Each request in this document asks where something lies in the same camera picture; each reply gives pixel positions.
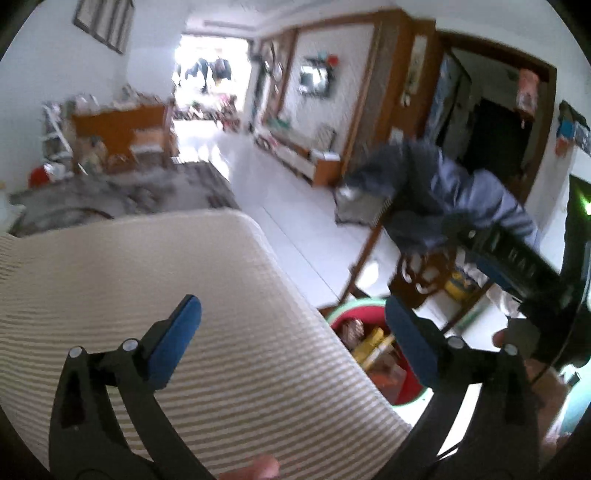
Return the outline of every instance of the gray rug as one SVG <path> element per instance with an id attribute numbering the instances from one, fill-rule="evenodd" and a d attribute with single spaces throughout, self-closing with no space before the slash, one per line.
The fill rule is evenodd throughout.
<path id="1" fill-rule="evenodd" d="M 13 195 L 11 203 L 27 207 L 11 232 L 20 237 L 128 215 L 238 209 L 229 183 L 208 162 L 79 176 Z"/>

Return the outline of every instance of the blue gripper pad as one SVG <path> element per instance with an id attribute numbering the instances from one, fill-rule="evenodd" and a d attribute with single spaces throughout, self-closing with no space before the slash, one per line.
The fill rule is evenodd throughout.
<path id="1" fill-rule="evenodd" d="M 386 301 L 386 324 L 421 385 L 437 387 L 439 346 L 445 340 L 435 324 L 417 317 L 394 296 Z"/>
<path id="2" fill-rule="evenodd" d="M 148 382 L 155 390 L 162 390 L 173 376 L 193 335 L 201 324 L 201 302 L 187 295 L 168 321 L 166 332 L 148 358 Z"/>

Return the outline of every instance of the white wall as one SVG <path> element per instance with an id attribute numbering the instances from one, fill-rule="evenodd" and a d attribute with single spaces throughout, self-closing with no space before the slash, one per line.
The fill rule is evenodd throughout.
<path id="1" fill-rule="evenodd" d="M 283 113 L 291 117 L 291 126 L 313 138 L 320 123 L 337 132 L 333 150 L 343 152 L 355 104 L 369 56 L 373 25 L 346 25 L 313 30 L 299 36 L 293 66 L 285 94 Z M 300 67 L 305 57 L 317 57 L 320 51 L 339 56 L 335 80 L 328 98 L 300 95 Z"/>
<path id="2" fill-rule="evenodd" d="M 129 38 L 127 79 L 140 92 L 168 98 L 173 89 L 174 51 L 189 15 L 187 0 L 137 0 Z"/>
<path id="3" fill-rule="evenodd" d="M 125 83 L 126 57 L 72 24 L 78 0 L 46 0 L 0 61 L 0 181 L 27 186 L 41 165 L 41 104 L 91 93 L 108 103 Z"/>

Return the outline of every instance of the finger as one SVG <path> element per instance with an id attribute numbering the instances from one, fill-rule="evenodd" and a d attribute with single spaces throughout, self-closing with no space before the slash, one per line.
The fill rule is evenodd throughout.
<path id="1" fill-rule="evenodd" d="M 267 480 L 279 476 L 279 462 L 265 455 L 256 459 L 252 465 L 220 475 L 219 480 Z"/>

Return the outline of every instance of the beige striped sofa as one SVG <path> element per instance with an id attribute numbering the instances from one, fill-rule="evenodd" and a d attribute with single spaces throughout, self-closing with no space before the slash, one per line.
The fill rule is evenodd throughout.
<path id="1" fill-rule="evenodd" d="M 203 321 L 157 394 L 214 474 L 275 455 L 285 479 L 370 479 L 409 427 L 236 211 L 125 218 L 0 236 L 0 405 L 48 464 L 53 395 L 67 351 L 141 337 L 185 294 Z M 132 449 L 146 455 L 116 392 Z"/>

